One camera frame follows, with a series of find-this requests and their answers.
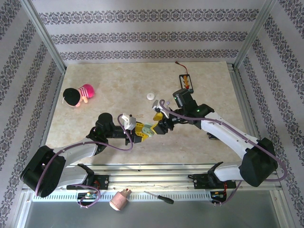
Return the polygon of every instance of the beige table surface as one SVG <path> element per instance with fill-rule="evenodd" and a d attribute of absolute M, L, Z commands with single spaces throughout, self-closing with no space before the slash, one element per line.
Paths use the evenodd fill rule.
<path fill-rule="evenodd" d="M 197 104 L 208 104 L 225 120 L 245 131 L 238 102 L 226 62 L 191 62 L 187 66 L 193 83 L 193 98 Z M 99 114 L 111 113 L 114 124 L 121 113 L 132 114 L 137 121 L 153 124 L 153 101 L 146 95 L 177 105 L 172 93 L 180 89 L 178 75 L 185 69 L 174 63 L 112 63 L 69 65 L 47 138 L 51 148 L 82 140 L 95 125 Z M 89 83 L 96 95 L 87 104 L 73 108 L 62 103 L 66 88 L 78 88 Z M 109 143 L 127 148 L 123 139 Z M 106 148 L 101 154 L 84 158 L 78 163 L 217 163 L 235 162 L 240 158 L 221 141 L 209 140 L 206 133 L 188 124 L 177 125 L 166 135 L 155 135 L 134 145 L 130 152 Z"/>

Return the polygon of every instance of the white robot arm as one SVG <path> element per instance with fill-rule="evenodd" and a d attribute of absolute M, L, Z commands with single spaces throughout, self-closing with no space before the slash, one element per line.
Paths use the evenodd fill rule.
<path fill-rule="evenodd" d="M 177 110 L 169 110 L 161 104 L 162 101 L 153 104 L 153 110 L 163 113 L 162 119 L 151 127 L 156 134 L 166 134 L 168 130 L 173 130 L 175 124 L 192 124 L 228 145 L 242 160 L 236 163 L 217 163 L 208 172 L 209 186 L 216 189 L 217 184 L 228 180 L 245 180 L 248 184 L 257 187 L 277 169 L 277 161 L 263 152 L 265 149 L 276 158 L 273 145 L 267 138 L 259 140 L 247 135 L 223 120 L 208 105 L 198 106 L 187 89 L 175 92 L 173 97 L 179 107 Z M 98 117 L 96 126 L 82 141 L 65 148 L 40 147 L 22 172 L 22 181 L 36 190 L 41 197 L 46 197 L 55 188 L 64 185 L 78 183 L 93 185 L 94 172 L 88 167 L 83 164 L 67 166 L 102 152 L 110 146 L 107 144 L 108 138 L 125 139 L 126 145 L 140 143 L 146 138 L 142 132 L 138 132 L 143 124 L 136 122 L 132 116 L 126 114 L 121 116 L 127 130 L 123 129 L 122 125 L 115 126 L 112 116 L 103 113 Z M 60 156 L 54 158 L 55 154 L 63 150 L 65 151 Z M 46 164 L 47 172 L 42 175 Z"/>

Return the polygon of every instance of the pink stuffed toy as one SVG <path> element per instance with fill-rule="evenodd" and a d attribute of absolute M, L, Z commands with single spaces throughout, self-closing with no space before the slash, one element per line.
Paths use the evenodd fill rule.
<path fill-rule="evenodd" d="M 63 92 L 63 99 L 69 106 L 79 107 L 80 102 L 88 102 L 88 99 L 95 95 L 93 86 L 85 84 L 78 89 L 68 88 Z"/>

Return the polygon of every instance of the white bottle cap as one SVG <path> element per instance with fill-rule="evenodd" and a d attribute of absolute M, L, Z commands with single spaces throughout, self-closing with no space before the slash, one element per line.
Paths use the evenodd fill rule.
<path fill-rule="evenodd" d="M 154 98 L 155 98 L 155 95 L 154 95 L 153 93 L 147 94 L 147 99 L 148 99 L 149 101 L 154 100 Z"/>

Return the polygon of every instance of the patterned wallpaper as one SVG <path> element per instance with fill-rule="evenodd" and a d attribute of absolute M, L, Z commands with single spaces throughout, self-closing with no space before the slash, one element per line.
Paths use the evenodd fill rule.
<path fill-rule="evenodd" d="M 282 186 L 296 227 L 304 227 L 303 12 L 300 1 L 278 1 L 239 69 L 258 132 L 287 166 Z"/>
<path fill-rule="evenodd" d="M 61 73 L 18 0 L 0 0 L 0 228 L 11 227 L 20 174 L 41 145 Z"/>
<path fill-rule="evenodd" d="M 33 0 L 65 63 L 228 61 L 264 0 Z"/>

